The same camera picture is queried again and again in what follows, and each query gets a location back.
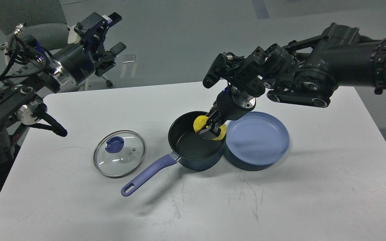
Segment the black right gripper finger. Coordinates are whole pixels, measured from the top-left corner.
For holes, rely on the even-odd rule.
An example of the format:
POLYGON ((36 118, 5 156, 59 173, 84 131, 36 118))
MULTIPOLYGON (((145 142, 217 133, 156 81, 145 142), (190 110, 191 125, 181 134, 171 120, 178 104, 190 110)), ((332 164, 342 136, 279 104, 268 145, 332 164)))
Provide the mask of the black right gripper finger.
POLYGON ((198 122, 198 136, 206 140, 223 140, 224 124, 198 122))
POLYGON ((206 121, 206 124, 201 128, 199 133, 217 133, 216 129, 216 123, 213 121, 213 119, 210 116, 207 116, 208 119, 206 121))

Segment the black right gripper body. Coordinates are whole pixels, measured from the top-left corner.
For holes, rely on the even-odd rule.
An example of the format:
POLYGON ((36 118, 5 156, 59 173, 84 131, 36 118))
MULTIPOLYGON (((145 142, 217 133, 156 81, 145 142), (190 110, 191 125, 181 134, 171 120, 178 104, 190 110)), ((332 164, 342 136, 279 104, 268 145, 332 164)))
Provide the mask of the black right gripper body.
POLYGON ((223 89, 216 98, 217 120, 240 119, 256 107, 256 98, 238 89, 223 89))

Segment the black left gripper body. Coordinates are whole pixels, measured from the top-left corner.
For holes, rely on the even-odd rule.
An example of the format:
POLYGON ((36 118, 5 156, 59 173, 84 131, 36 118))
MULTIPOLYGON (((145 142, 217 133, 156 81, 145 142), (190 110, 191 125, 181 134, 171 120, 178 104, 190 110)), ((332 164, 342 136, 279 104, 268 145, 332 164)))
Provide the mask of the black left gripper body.
POLYGON ((95 67, 80 43, 70 44, 61 49, 59 61, 72 76, 75 85, 80 85, 95 73, 95 67))

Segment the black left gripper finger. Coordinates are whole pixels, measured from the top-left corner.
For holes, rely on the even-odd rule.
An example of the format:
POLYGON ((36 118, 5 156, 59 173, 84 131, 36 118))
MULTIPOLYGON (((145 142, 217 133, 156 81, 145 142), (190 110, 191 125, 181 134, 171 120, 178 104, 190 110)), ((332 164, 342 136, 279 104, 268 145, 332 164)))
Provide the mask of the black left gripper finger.
POLYGON ((108 30, 121 20, 122 17, 116 12, 108 16, 100 15, 96 12, 91 13, 83 21, 77 23, 76 33, 80 37, 80 43, 76 51, 88 57, 119 55, 122 52, 122 42, 117 43, 109 51, 106 51, 104 41, 108 30))
POLYGON ((98 53, 94 58, 94 68, 95 75, 101 77, 107 71, 112 69, 115 66, 115 60, 117 59, 117 55, 119 55, 123 50, 125 50, 127 46, 118 42, 108 51, 104 51, 103 53, 98 53))

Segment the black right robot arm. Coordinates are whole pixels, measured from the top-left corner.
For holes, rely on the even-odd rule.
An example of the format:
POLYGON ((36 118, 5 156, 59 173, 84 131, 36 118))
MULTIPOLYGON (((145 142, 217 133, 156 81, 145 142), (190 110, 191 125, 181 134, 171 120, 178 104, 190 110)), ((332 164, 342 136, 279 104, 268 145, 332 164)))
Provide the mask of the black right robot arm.
POLYGON ((331 23, 320 35, 286 46, 257 47, 248 56, 220 53, 203 79, 205 88, 225 79, 213 107, 193 124, 204 139, 220 140, 223 125, 240 119, 266 95, 273 102, 326 108, 340 86, 386 90, 386 38, 361 35, 358 28, 331 23))

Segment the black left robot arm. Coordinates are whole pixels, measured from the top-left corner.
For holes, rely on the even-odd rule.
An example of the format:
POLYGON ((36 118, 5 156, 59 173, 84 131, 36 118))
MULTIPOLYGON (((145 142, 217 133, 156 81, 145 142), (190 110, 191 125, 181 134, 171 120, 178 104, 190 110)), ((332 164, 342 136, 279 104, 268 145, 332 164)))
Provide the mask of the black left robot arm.
POLYGON ((57 93, 63 85, 78 86, 91 75, 103 77, 126 49, 122 42, 108 51, 103 44, 107 31, 121 20, 116 12, 90 14, 70 28, 74 38, 55 54, 25 33, 25 23, 15 27, 7 43, 0 45, 7 60, 0 74, 0 163, 14 159, 15 145, 26 128, 67 136, 66 129, 47 113, 38 92, 47 88, 57 93))

